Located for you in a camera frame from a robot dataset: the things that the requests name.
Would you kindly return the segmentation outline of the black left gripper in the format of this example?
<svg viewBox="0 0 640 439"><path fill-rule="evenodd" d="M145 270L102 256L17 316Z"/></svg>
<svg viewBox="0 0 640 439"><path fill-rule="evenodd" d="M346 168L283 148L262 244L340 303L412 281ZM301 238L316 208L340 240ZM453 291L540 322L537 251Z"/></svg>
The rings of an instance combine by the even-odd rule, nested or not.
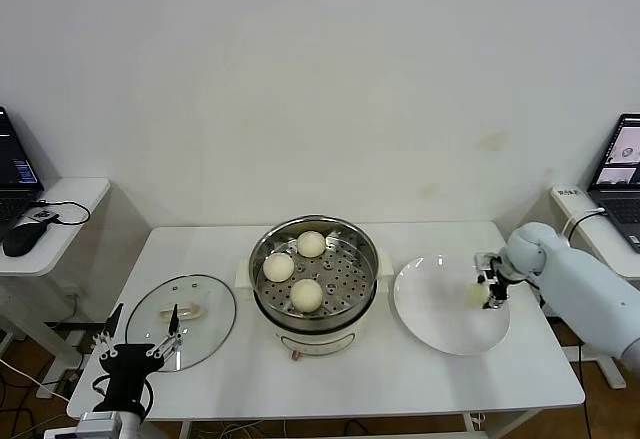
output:
<svg viewBox="0 0 640 439"><path fill-rule="evenodd" d="M119 344L114 337L124 304L119 303L106 319L102 329L93 336L94 345L99 347L99 363L108 379L103 400L98 404L99 412L149 412L153 403L153 393L149 393L149 403L141 402L147 377L164 366L181 346L178 305L173 306L166 336L153 347L151 344Z"/></svg>

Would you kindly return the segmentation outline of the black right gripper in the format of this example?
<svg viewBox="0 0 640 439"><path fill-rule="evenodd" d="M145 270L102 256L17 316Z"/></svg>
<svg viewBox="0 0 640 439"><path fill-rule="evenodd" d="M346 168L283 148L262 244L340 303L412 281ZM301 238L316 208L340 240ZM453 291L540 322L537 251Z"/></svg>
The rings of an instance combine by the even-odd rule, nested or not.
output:
<svg viewBox="0 0 640 439"><path fill-rule="evenodd" d="M509 281L502 273L502 259L495 253L477 253L474 256L476 283L489 287L484 309L500 309L508 300Z"/></svg>

